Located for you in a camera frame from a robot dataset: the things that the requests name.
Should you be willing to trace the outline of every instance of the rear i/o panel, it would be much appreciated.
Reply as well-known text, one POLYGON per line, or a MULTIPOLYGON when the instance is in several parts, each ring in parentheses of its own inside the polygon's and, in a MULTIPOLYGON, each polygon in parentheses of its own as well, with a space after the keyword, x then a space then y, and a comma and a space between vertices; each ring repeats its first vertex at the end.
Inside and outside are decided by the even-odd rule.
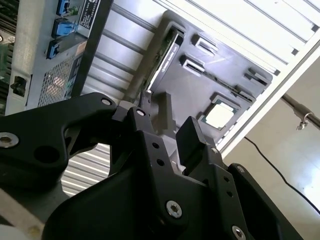
POLYGON ((1 62, 0 66, 0 75, 6 76, 8 80, 5 114, 70 98, 90 33, 79 32, 79 26, 91 28, 94 17, 86 22, 84 20, 88 20, 89 15, 95 16, 100 1, 0 0, 0 13, 4 11, 2 3, 7 9, 19 7, 19 13, 17 10, 15 15, 8 16, 6 22, 0 19, 0 31, 7 26, 5 32, 15 37, 13 51, 3 54, 9 62, 1 62), (18 22, 21 30, 18 30, 16 36, 12 21, 18 22), (5 70, 9 68, 9 77, 4 74, 3 66, 5 70))

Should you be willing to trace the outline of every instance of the usb port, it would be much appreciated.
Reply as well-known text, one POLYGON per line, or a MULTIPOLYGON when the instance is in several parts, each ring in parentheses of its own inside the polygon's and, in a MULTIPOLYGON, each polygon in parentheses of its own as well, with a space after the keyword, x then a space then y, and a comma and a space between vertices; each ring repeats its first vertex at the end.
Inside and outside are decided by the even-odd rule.
POLYGON ((53 59, 59 53, 60 41, 53 40, 49 43, 48 52, 46 54, 47 59, 53 59))
POLYGON ((68 12, 69 5, 70 5, 70 0, 59 0, 56 14, 59 16, 66 14, 68 12))
POLYGON ((68 21, 66 18, 59 18, 54 20, 52 37, 68 36, 69 34, 75 32, 78 25, 68 21))
POLYGON ((205 40, 199 35, 195 35, 192 39, 193 45, 198 48, 200 51, 205 53, 208 56, 214 57, 218 52, 218 48, 215 44, 205 40))
POLYGON ((181 57, 180 62, 185 70, 189 71, 190 73, 198 77, 200 77, 205 72, 203 63, 193 61, 185 55, 181 57))

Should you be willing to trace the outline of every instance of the metal mesh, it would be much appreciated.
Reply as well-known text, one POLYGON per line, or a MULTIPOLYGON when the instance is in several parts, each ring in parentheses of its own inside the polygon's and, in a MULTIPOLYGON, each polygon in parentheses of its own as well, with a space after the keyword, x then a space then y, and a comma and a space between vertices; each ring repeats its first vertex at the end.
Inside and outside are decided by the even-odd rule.
POLYGON ((70 57, 46 72, 43 79, 38 107, 65 99, 66 84, 72 69, 74 57, 70 57))

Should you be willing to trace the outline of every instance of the port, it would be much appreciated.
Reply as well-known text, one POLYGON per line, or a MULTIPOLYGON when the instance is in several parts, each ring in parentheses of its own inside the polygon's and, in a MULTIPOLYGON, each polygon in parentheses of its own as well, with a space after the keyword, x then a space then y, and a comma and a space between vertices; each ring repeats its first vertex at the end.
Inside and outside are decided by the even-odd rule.
POLYGON ((252 68, 248 69, 248 72, 246 72, 244 74, 244 78, 246 78, 252 82, 257 82, 257 83, 263 85, 264 87, 267 87, 271 83, 271 81, 266 79, 264 76, 262 76, 261 74, 259 74, 255 70, 253 70, 252 68))
POLYGON ((65 37, 69 34, 75 32, 78 28, 78 25, 68 21, 66 18, 59 18, 54 20, 52 37, 65 37))
POLYGON ((205 40, 199 35, 195 35, 192 38, 192 42, 196 48, 198 48, 200 51, 202 51, 208 56, 214 57, 215 54, 218 52, 218 48, 215 44, 205 40))
POLYGON ((70 0, 59 0, 56 14, 59 16, 67 14, 69 6, 70 6, 70 0))
POLYGON ((25 80, 21 76, 15 76, 14 83, 10 86, 10 88, 13 89, 14 94, 17 94, 20 97, 24 98, 26 93, 26 85, 27 85, 27 80, 25 80))
POLYGON ((163 78, 170 64, 175 58, 184 41, 184 33, 172 27, 163 40, 156 57, 153 60, 152 68, 146 74, 144 87, 147 91, 154 90, 163 78))
POLYGON ((49 43, 48 52, 46 54, 47 59, 53 59, 59 53, 60 41, 53 40, 49 43))
POLYGON ((181 57, 180 61, 181 61, 182 67, 185 70, 189 71, 190 73, 192 73, 198 77, 200 77, 205 72, 203 64, 192 61, 191 59, 189 59, 185 55, 181 57))

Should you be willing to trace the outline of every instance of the blue connector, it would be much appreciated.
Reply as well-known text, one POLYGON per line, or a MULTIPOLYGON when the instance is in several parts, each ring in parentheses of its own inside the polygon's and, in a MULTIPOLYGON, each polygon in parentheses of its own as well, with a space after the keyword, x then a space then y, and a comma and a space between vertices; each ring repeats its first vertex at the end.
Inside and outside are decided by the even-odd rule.
POLYGON ((46 54, 47 59, 53 59, 59 53, 60 41, 53 40, 49 43, 48 52, 46 54))
POLYGON ((68 21, 66 18, 60 18, 54 21, 52 36, 68 36, 78 28, 78 25, 68 21))
POLYGON ((69 5, 70 5, 70 0, 59 0, 56 14, 59 16, 66 14, 68 12, 69 5))

